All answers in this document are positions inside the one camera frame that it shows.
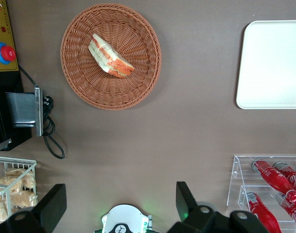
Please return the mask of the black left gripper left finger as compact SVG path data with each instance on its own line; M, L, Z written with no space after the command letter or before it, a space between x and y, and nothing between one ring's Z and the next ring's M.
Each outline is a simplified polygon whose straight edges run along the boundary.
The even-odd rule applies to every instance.
M67 209L66 185L56 184L33 208L11 215L0 233L51 233Z

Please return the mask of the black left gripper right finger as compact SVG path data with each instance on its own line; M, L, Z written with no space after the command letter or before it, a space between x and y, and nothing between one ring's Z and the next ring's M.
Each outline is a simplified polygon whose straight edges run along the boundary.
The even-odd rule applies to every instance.
M268 230L250 212L233 211L229 217L207 204L199 205L186 182L176 183L177 233L266 233Z

